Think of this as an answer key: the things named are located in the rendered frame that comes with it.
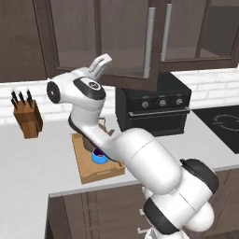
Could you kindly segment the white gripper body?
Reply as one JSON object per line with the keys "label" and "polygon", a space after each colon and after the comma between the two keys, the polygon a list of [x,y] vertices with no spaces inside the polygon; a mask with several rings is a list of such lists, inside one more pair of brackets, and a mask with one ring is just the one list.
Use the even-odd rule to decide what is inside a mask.
{"label": "white gripper body", "polygon": [[103,54],[94,59],[89,67],[89,73],[98,79],[104,71],[111,65],[112,58],[107,54]]}

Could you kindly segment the dark brown kettle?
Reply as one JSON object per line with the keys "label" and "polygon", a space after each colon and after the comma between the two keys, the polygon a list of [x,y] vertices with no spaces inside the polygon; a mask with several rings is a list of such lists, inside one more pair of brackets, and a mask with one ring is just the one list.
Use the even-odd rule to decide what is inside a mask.
{"label": "dark brown kettle", "polygon": [[[108,131],[105,126],[105,118],[100,118],[100,120],[102,121],[102,123],[98,123],[99,127],[108,135],[112,135],[115,132],[115,130],[112,129]],[[82,140],[83,140],[83,146],[86,150],[88,150],[89,152],[92,152],[95,149],[95,145],[85,135],[82,136]]]}

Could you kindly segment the blue mug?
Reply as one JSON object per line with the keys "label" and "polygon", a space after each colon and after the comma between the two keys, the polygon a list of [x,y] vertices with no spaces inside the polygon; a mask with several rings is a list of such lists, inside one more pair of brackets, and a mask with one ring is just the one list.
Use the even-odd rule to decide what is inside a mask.
{"label": "blue mug", "polygon": [[92,153],[91,153],[91,159],[93,162],[97,164],[105,164],[108,162],[108,157],[105,155],[105,153],[99,149],[96,148]]}

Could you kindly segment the wooden tray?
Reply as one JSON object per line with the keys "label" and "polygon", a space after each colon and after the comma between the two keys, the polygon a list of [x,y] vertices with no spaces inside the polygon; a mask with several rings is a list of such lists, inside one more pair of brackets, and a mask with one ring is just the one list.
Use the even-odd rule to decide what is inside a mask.
{"label": "wooden tray", "polygon": [[82,184],[125,174],[125,165],[123,163],[113,161],[105,164],[95,163],[91,159],[91,153],[83,146],[81,134],[71,134],[71,137]]}

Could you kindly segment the black toaster oven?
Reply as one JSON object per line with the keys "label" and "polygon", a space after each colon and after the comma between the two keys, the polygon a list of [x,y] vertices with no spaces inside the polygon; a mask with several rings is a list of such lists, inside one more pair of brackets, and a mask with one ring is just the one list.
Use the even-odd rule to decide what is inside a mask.
{"label": "black toaster oven", "polygon": [[[184,133],[185,122],[189,114],[163,114],[139,117],[129,116],[129,112],[143,113],[160,110],[175,110],[189,107],[191,89],[182,83],[172,73],[159,73],[156,91],[138,91],[116,88],[115,113],[122,132],[131,128],[142,128],[154,136],[164,136]],[[183,100],[182,105],[176,105],[176,99]],[[160,106],[159,101],[165,100],[166,105]],[[148,101],[148,108],[142,103]]]}

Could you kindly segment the wooden knife block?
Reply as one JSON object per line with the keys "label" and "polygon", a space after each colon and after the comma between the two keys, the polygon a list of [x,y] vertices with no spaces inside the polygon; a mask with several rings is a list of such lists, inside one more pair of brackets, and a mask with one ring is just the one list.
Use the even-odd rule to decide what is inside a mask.
{"label": "wooden knife block", "polygon": [[25,139],[38,137],[43,128],[43,120],[36,100],[31,105],[28,102],[25,102],[25,104],[19,102],[18,106],[13,110],[13,115],[20,125]]}

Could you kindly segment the black hob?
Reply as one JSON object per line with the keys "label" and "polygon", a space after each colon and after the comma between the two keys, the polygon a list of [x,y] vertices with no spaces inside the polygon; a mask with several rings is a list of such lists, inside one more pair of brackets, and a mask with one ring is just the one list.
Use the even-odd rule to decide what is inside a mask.
{"label": "black hob", "polygon": [[239,105],[193,109],[193,112],[234,154],[239,154]]}

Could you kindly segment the dark wood base cabinets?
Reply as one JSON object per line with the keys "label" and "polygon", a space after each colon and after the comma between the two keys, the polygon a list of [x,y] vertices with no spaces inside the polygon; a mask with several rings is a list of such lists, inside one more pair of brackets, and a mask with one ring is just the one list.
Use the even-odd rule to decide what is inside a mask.
{"label": "dark wood base cabinets", "polygon": [[[186,231],[190,239],[239,239],[239,168],[218,173],[219,188],[210,199],[215,221],[207,232]],[[145,239],[149,229],[139,214],[142,186],[131,185],[49,199],[46,239]]]}

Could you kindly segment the dark glass-front wall cabinet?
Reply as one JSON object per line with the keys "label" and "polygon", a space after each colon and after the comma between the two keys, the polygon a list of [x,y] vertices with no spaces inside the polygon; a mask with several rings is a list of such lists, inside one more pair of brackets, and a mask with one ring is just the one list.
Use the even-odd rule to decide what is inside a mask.
{"label": "dark glass-front wall cabinet", "polygon": [[87,66],[102,53],[100,0],[33,0],[46,75]]}

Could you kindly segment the dark wood wall cabinet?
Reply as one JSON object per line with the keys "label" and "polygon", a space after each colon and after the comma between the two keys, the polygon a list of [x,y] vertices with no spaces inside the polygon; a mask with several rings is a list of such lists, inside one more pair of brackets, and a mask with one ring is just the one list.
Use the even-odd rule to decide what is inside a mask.
{"label": "dark wood wall cabinet", "polygon": [[45,78],[33,0],[0,0],[0,82]]}

